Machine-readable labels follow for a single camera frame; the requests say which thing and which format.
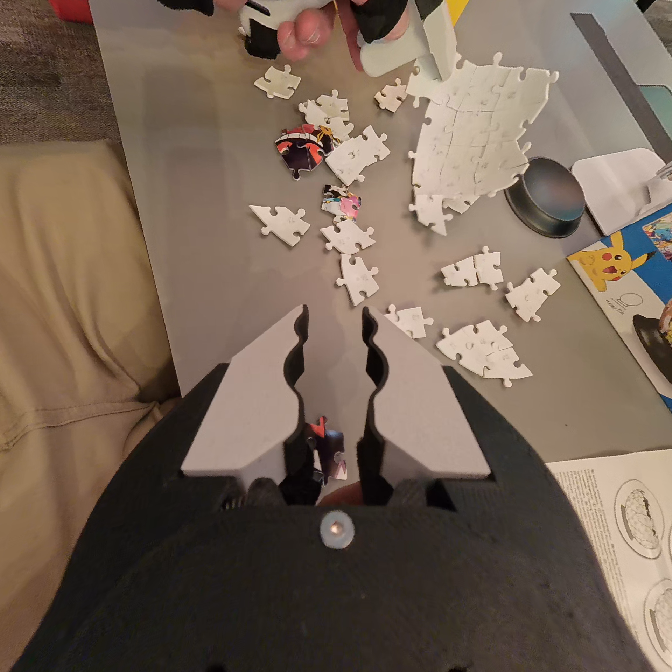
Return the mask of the red object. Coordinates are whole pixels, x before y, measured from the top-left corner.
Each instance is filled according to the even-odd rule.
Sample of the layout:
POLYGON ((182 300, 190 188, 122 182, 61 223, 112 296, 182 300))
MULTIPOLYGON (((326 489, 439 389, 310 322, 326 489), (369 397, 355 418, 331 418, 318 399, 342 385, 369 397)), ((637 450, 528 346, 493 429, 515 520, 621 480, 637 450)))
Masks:
POLYGON ((55 15, 62 21, 81 23, 92 26, 94 24, 89 1, 72 0, 57 1, 49 0, 55 15))

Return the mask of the assembled curved puzzle ball section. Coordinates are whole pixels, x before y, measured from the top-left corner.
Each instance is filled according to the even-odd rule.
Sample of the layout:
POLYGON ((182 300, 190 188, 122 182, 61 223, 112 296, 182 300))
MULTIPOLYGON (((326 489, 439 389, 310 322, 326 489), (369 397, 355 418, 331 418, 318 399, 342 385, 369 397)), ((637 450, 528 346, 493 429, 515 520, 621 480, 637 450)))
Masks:
POLYGON ((480 197, 514 185, 530 163, 527 127, 546 106, 558 71, 504 66, 499 52, 477 65, 460 54, 447 80, 433 79, 417 61, 408 83, 420 79, 428 98, 413 163, 413 201, 418 223, 445 237, 454 214, 465 213, 480 197))

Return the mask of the puzzle pieces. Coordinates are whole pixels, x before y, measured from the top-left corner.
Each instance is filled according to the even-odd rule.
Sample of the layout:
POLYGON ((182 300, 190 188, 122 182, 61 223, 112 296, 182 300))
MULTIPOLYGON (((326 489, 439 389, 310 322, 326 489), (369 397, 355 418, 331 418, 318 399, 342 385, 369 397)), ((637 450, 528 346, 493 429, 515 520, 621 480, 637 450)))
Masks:
MULTIPOLYGON (((417 61, 424 65, 424 70, 429 72, 431 78, 440 80, 430 71, 428 60, 420 58, 417 61)), ((409 79, 414 73, 414 66, 409 79)), ((264 77, 256 80, 255 86, 270 97, 288 98, 296 92, 299 79, 291 73, 289 66, 285 66, 284 71, 271 67, 264 77)), ((424 89, 425 84, 420 79, 411 84, 403 84, 396 78, 391 85, 385 85, 376 92, 374 99, 381 110, 395 113, 408 96, 414 98, 414 107, 419 105, 421 98, 429 102, 428 98, 420 97, 419 102, 414 103, 415 96, 424 89)), ((300 172, 326 164, 337 180, 336 185, 327 184, 323 190, 322 210, 331 214, 333 223, 320 231, 325 239, 326 249, 335 250, 340 255, 341 277, 335 283, 347 288, 351 304, 356 307, 365 298, 375 294, 379 285, 376 281, 378 270, 374 267, 368 268, 359 256, 363 250, 374 245, 374 229, 371 226, 362 229, 357 224, 362 201, 350 190, 350 186, 364 180, 365 168, 390 156, 391 150, 385 144, 387 136, 385 133, 376 133, 371 125, 359 135, 351 136, 354 125, 349 122, 348 101, 340 97, 337 90, 333 90, 331 95, 323 95, 299 104, 298 110, 305 122, 282 130, 275 141, 275 147, 292 171, 294 179, 299 178, 300 172)), ((300 237, 307 233, 310 226, 305 221, 306 213, 303 209, 292 212, 284 206, 261 205, 250 205, 249 209, 262 223, 263 235, 273 234, 289 247, 298 244, 300 237)), ((418 223, 415 215, 410 211, 409 213, 418 223)), ((505 282, 501 269, 501 252, 487 245, 475 255, 444 266, 440 273, 444 284, 450 288, 481 284, 492 292, 497 292, 505 282)), ((539 322, 540 307, 560 287, 555 279, 556 275, 555 270, 545 271, 540 268, 518 286, 508 283, 505 301, 524 322, 539 322)), ((413 339, 425 338, 425 327, 433 323, 431 319, 424 317, 420 307, 397 310, 395 306, 390 306, 388 310, 385 317, 413 339)), ((520 361, 513 343, 505 335, 506 332, 506 327, 496 327, 490 321, 467 325, 457 331, 446 328, 442 331, 442 338, 436 343, 436 348, 466 370, 483 379, 500 380, 509 388, 514 380, 532 377, 532 372, 520 361)))

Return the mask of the blue puzzle box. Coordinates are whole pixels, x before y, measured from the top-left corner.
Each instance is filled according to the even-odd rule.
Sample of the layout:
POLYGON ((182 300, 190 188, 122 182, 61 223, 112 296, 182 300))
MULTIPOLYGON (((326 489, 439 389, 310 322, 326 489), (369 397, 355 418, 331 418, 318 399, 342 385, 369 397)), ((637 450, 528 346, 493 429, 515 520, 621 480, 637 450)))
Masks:
POLYGON ((671 204, 567 260, 671 409, 671 204))

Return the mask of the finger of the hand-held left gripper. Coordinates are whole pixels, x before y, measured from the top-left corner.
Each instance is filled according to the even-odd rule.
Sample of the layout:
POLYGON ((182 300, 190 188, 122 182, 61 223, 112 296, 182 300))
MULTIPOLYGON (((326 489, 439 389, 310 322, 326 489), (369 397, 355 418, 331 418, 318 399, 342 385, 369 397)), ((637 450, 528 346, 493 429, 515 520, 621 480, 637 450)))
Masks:
POLYGON ((437 77, 438 66, 425 42, 374 42, 361 47, 362 68, 373 78, 421 58, 428 60, 430 71, 437 77))
POLYGON ((409 1, 411 58, 431 56, 441 80, 456 65, 456 34, 447 1, 409 1))

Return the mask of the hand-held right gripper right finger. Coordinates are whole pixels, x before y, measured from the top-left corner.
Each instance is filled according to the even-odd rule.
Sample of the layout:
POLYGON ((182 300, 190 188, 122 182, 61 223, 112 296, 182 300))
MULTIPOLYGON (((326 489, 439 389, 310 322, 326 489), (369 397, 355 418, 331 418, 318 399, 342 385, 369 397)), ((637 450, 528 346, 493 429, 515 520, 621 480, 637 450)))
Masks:
POLYGON ((364 499, 390 499, 403 481, 479 481, 489 466, 436 358, 375 308, 362 311, 365 372, 374 384, 358 443, 364 499))

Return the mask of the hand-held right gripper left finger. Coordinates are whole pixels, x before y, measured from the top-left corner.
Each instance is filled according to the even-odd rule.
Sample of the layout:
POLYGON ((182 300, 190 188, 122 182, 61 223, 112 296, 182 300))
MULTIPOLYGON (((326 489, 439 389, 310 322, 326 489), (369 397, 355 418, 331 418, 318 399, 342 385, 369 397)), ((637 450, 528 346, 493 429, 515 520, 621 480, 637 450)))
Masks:
POLYGON ((258 478, 315 488, 314 449, 296 383, 305 371, 308 306, 298 305, 229 362, 182 462, 185 476, 258 478))

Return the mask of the person's left hand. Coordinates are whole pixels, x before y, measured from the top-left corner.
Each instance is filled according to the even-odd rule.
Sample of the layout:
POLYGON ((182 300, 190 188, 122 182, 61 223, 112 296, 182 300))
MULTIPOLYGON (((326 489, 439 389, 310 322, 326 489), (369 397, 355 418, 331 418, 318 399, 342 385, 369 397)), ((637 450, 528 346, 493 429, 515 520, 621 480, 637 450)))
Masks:
POLYGON ((310 8, 300 12, 293 21, 284 21, 278 26, 277 39, 281 54, 290 61, 301 61, 329 41, 339 20, 349 55, 357 71, 362 72, 360 46, 357 43, 359 29, 350 1, 336 1, 322 8, 310 8))

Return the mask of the white instruction sheet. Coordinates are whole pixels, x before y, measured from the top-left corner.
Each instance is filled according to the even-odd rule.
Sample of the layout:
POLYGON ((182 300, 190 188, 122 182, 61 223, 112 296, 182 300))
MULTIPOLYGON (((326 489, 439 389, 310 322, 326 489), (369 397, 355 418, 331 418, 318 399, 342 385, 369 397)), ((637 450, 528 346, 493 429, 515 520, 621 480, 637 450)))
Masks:
POLYGON ((613 599, 656 671, 671 670, 671 450, 549 463, 613 599))

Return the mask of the black round ball stand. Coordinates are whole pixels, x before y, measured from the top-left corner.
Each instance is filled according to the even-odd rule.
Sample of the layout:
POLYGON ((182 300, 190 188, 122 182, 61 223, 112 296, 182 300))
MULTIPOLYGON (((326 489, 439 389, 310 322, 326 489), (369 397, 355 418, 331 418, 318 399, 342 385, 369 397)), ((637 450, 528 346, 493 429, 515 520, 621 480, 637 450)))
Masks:
POLYGON ((572 235, 586 208, 583 189, 574 174, 544 156, 531 158, 525 172, 503 193, 522 223, 552 239, 572 235))

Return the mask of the colourful puzzle piece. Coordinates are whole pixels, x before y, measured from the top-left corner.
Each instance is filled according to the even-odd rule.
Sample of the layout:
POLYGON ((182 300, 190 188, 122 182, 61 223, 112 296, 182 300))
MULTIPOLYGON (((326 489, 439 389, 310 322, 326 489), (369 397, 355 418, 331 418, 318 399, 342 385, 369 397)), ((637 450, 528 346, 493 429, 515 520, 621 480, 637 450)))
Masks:
POLYGON ((304 436, 313 453, 313 479, 326 487, 330 480, 348 478, 345 461, 344 435, 327 427, 327 418, 321 416, 317 423, 305 425, 304 436))

